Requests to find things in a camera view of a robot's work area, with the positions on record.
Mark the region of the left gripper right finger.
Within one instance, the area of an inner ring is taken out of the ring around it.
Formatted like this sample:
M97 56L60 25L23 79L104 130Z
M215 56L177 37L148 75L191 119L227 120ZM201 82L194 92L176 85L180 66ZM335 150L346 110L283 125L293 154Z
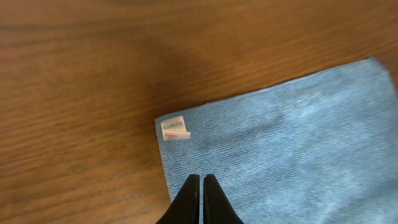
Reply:
M243 224L213 174L204 178L203 193L204 224Z

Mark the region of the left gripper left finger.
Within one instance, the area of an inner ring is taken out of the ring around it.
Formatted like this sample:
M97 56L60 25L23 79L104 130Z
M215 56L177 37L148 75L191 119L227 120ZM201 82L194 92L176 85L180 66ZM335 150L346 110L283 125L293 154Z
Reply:
M198 224L199 205L200 176L190 174L167 211L156 224Z

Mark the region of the blue cloth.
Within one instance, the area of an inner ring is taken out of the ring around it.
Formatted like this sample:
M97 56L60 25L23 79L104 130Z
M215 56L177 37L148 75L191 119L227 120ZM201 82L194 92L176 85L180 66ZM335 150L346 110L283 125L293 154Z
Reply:
M155 126L171 198L214 174L244 223L397 222L397 91L374 58Z

